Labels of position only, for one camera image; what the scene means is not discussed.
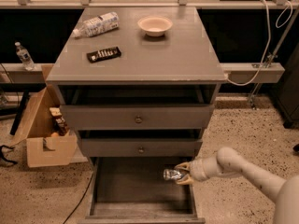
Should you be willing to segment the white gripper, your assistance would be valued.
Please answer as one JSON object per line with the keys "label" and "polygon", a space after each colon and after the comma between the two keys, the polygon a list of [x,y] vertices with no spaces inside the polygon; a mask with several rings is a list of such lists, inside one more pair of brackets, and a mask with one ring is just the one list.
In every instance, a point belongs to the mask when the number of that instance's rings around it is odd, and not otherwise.
{"label": "white gripper", "polygon": [[176,180],[178,185],[190,185],[194,180],[200,182],[208,180],[202,159],[196,159],[190,163],[187,161],[180,163],[175,166],[175,169],[183,170],[185,172],[190,171],[190,175],[185,175],[181,179]]}

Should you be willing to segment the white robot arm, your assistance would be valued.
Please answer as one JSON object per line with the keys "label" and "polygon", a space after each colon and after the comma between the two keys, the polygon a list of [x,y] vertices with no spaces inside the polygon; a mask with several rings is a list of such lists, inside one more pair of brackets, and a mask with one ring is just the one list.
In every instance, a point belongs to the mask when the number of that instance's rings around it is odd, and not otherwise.
{"label": "white robot arm", "polygon": [[175,169],[186,172],[177,180],[179,185],[241,175],[275,204],[273,224],[299,224],[299,175],[286,180],[247,161],[230,147],[220,148],[209,158],[180,163]]}

